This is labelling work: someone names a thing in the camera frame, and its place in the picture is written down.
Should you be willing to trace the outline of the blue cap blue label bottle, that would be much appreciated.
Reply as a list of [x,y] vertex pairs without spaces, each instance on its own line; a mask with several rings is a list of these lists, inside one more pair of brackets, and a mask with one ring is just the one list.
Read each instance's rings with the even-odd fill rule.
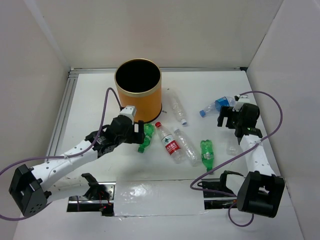
[[235,104],[236,101],[233,97],[223,96],[206,106],[204,109],[200,110],[199,114],[202,118],[204,118],[207,116],[218,114],[221,110],[221,107],[234,107]]

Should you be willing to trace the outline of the small green bottle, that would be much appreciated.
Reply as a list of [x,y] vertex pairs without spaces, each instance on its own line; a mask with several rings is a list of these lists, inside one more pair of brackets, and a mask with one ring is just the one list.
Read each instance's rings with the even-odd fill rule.
[[145,123],[144,124],[144,141],[142,144],[139,145],[137,151],[139,153],[144,153],[146,148],[151,144],[151,140],[153,137],[153,134],[155,132],[155,126],[151,123]]

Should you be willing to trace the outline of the red cap labelled bottle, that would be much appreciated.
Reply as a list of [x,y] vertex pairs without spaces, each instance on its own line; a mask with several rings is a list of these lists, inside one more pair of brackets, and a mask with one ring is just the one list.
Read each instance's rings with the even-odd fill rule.
[[168,152],[170,157],[176,164],[183,163],[186,158],[184,156],[183,150],[175,139],[174,135],[170,130],[168,130],[164,125],[159,121],[155,123],[157,134],[165,147],[165,150]]

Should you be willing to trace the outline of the clear bottle blue-white cap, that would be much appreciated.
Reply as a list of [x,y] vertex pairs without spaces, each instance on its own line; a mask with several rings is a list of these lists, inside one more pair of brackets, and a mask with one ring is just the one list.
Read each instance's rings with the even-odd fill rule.
[[179,123],[181,123],[182,126],[186,126],[188,124],[186,113],[181,104],[180,99],[178,98],[178,95],[171,88],[168,88],[167,91],[169,97],[169,104],[173,111],[174,117]]

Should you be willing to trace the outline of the clear bottle white cap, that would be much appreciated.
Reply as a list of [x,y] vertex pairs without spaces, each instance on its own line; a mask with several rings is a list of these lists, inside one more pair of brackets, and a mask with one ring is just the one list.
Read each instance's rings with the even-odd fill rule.
[[179,146],[183,149],[189,163],[193,166],[199,166],[201,164],[201,155],[192,143],[191,139],[181,129],[175,127],[173,129],[174,136],[178,141]]

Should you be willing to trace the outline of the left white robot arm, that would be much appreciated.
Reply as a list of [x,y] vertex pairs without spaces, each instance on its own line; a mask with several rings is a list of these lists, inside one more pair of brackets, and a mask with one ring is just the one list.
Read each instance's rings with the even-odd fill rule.
[[9,193],[25,218],[42,211],[49,203],[73,196],[92,200],[98,195],[109,196],[105,186],[90,173],[79,177],[67,175],[79,167],[111,153],[122,143],[142,144],[144,122],[133,122],[123,114],[113,118],[111,124],[93,131],[78,145],[61,156],[48,159],[32,167],[19,166],[13,174]]

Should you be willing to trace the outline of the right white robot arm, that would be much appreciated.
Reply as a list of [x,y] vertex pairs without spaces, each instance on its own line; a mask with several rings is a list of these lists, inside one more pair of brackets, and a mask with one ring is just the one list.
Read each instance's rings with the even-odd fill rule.
[[237,209],[241,212],[274,218],[281,203],[285,181],[276,176],[267,159],[260,129],[256,128],[260,116],[258,106],[245,103],[239,109],[223,106],[218,126],[227,119],[226,127],[234,129],[241,147],[248,173],[224,171],[219,179],[218,190],[223,196],[236,195]]

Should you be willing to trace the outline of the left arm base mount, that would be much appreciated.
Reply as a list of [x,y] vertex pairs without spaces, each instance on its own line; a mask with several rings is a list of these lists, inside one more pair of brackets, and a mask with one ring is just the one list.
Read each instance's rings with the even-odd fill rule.
[[81,175],[89,185],[84,195],[68,199],[68,213],[101,213],[104,217],[114,216],[115,182],[98,182],[90,173]]

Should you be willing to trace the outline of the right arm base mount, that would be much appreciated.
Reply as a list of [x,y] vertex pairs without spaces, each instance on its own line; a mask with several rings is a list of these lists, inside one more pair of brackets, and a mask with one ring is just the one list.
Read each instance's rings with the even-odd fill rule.
[[236,197],[225,195],[218,192],[209,192],[208,190],[214,190],[219,192],[225,192],[233,195],[233,191],[226,187],[226,180],[228,174],[235,174],[233,171],[225,170],[221,175],[219,180],[209,179],[202,180],[197,183],[197,186],[204,189],[204,209],[205,210],[217,210],[217,209],[228,209],[234,202]]

